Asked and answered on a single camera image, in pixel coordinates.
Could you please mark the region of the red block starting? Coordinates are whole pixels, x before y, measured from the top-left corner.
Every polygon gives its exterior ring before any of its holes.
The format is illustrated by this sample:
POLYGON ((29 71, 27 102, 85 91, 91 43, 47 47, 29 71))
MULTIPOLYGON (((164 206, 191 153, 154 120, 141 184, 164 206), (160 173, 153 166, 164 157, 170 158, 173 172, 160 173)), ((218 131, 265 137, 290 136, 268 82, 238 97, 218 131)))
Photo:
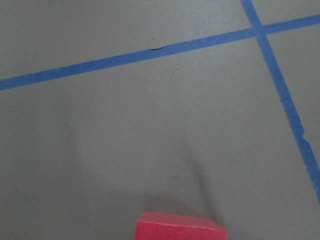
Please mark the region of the red block starting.
POLYGON ((208 218, 144 212, 137 220, 135 240, 227 240, 228 232, 208 218))

